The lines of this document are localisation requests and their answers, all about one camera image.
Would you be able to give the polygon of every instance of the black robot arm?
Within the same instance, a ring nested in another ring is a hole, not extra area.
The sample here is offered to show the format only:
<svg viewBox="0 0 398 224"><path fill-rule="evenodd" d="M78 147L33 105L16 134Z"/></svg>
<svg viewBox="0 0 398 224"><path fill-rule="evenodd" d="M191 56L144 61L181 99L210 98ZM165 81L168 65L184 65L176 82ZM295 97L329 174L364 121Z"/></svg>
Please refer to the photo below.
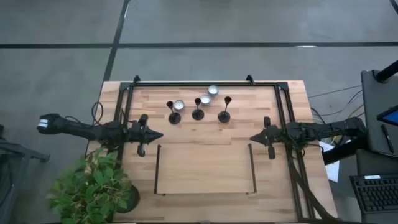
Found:
<svg viewBox="0 0 398 224"><path fill-rule="evenodd" d="M147 120L148 115L143 114L139 121L132 121L128 129L117 121L93 126L65 119L59 114L45 114L40 116L37 130L42 134L65 133L83 137L89 141L98 141L109 149L115 149L124 142L139 142L137 153L144 157L143 144L149 144L163 136L162 133L149 129Z"/></svg>
<svg viewBox="0 0 398 224"><path fill-rule="evenodd" d="M310 141L321 140L333 136L362 136L366 134L366 128L359 118L349 118L344 121L328 124L290 122L286 129L279 129L271 125L269 117L264 117L264 129L250 140L269 147L270 159L275 158L273 143L284 142L304 147Z"/></svg>
<svg viewBox="0 0 398 224"><path fill-rule="evenodd" d="M93 126L65 119L59 114L40 116L37 130L41 134L65 133L99 142L118 142L123 138L123 129L118 122L112 121L104 125Z"/></svg>

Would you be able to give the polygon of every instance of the wooden table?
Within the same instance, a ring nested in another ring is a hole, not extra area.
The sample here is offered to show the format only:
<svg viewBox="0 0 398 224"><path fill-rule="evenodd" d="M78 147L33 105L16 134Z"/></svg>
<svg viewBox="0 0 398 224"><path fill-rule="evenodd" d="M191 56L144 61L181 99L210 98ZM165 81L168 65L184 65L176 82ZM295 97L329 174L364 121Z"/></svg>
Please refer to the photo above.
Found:
<svg viewBox="0 0 398 224"><path fill-rule="evenodd" d="M296 121L313 122L303 81L288 81ZM102 123L112 121L120 82L104 82L100 102ZM194 99L206 93L203 87L134 87L130 119L148 114L148 126L164 136L146 146L146 156L136 154L137 144L124 147L122 167L139 189L141 201L115 222L292 222L296 221L285 149L275 145L276 158L269 160L264 146L249 137L259 133L263 117L280 126L275 92L268 87L220 87L211 106L201 108L205 117L192 119ZM220 123L224 97L231 121ZM180 124L168 122L169 100L183 100L186 108ZM282 95L286 120L289 120ZM248 144L252 144L257 193L252 190ZM157 145L160 144L158 193L154 193ZM88 153L99 147L91 142ZM320 149L310 146L304 157L312 192L336 217Z"/></svg>

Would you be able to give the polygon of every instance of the black cable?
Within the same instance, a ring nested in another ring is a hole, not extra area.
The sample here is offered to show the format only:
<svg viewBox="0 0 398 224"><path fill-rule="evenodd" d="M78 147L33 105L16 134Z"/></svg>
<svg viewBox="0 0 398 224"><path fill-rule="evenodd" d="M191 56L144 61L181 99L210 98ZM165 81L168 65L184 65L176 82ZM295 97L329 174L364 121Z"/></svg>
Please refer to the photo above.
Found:
<svg viewBox="0 0 398 224"><path fill-rule="evenodd" d="M336 112L334 112L334 113L330 113L330 114L318 114L319 116L331 116L331 115L335 115L335 114L340 114L353 100L354 100L354 98L355 98L355 96L357 96L359 93L361 93L362 92L362 90L359 90L357 93L355 93L354 95L353 95L353 97L349 100L349 102L346 104L346 106L343 108L343 109L341 109L341 110L339 110L339 111L336 111Z"/></svg>
<svg viewBox="0 0 398 224"><path fill-rule="evenodd" d="M320 114L318 113L318 111L315 108L311 107L311 110L313 110L314 112L316 112L316 114L318 115L318 117L321 119L321 121L323 122L323 124L326 124L325 120L320 116Z"/></svg>
<svg viewBox="0 0 398 224"><path fill-rule="evenodd" d="M318 133L318 131L317 131L315 128L312 128L312 127L309 127L309 126L307 126L306 128L312 129L312 130L314 131L314 133L315 133L315 135L316 135L318 141L321 140L320 134ZM300 147L300 146L297 144L297 142L291 137L291 135L289 134L289 132L287 132L287 135L288 135L289 139L291 140L291 142L295 144L296 153L299 153L300 151L303 151L303 158L304 158L304 156L305 156L305 149L304 149L304 147Z"/></svg>
<svg viewBox="0 0 398 224"><path fill-rule="evenodd" d="M309 145L309 146L318 146L318 147L321 148L322 154L323 154L323 152L325 152L325 149L324 149L321 145L318 145L318 144L311 144L311 143L307 143L307 145Z"/></svg>
<svg viewBox="0 0 398 224"><path fill-rule="evenodd" d="M317 96L323 96L323 95L327 95L327 94L330 94L330 93L337 93L339 91L350 90L352 88L357 88L357 87L360 87L360 86L361 85L356 85L356 86L351 86L351 87L348 87L348 88L342 88L340 90L335 90L335 91L331 91L331 92L327 92L327 93L320 93L320 94L317 94L317 95L309 96L308 98L313 98L313 97L317 97Z"/></svg>
<svg viewBox="0 0 398 224"><path fill-rule="evenodd" d="M96 105L99 105L99 107L101 107L101 115L99 116L98 120L95 118L95 112L94 112L94 109L95 109ZM97 101L91 107L91 117L93 118L93 124L92 125L85 124L85 123L79 121L77 118L75 118L73 116L66 116L64 118L66 120L68 120L68 118L69 118L69 119L72 119L72 120L76 121L77 123L81 124L83 126L83 128L92 128L95 125L100 125L100 126L102 125L102 124L100 124L100 121L102 120L103 115L104 115L104 106L102 105L101 102Z"/></svg>
<svg viewBox="0 0 398 224"><path fill-rule="evenodd" d="M365 112L361 113L360 115L358 115L358 116L356 116L356 117L358 118L358 117L362 116L363 114L365 114Z"/></svg>
<svg viewBox="0 0 398 224"><path fill-rule="evenodd" d="M122 109L122 115L123 115L123 118L124 118L127 122L130 122L130 123L133 123L133 122L134 122L134 121L130 121L130 120L128 120L128 119L126 118L126 115L124 114L123 109Z"/></svg>

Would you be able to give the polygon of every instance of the plant pot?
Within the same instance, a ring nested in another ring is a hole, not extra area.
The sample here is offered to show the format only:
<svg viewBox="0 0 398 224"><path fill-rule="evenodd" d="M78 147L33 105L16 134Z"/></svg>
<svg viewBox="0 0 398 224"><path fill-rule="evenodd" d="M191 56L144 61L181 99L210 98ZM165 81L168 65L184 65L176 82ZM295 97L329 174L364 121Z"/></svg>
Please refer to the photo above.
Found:
<svg viewBox="0 0 398 224"><path fill-rule="evenodd" d="M118 213L131 212L133 209L135 209L137 207L139 200L140 200L140 196L139 196L138 189L134 185L131 185L130 199L127 201L127 209L118 207L116 209L116 212L118 212Z"/></svg>

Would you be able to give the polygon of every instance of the computer monitor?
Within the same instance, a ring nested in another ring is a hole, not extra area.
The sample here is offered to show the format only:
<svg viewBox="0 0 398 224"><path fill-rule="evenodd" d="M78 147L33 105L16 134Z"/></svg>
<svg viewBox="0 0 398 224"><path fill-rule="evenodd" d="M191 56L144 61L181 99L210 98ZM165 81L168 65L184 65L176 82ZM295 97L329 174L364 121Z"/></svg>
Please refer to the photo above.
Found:
<svg viewBox="0 0 398 224"><path fill-rule="evenodd" d="M378 121L398 126L398 105L377 116Z"/></svg>

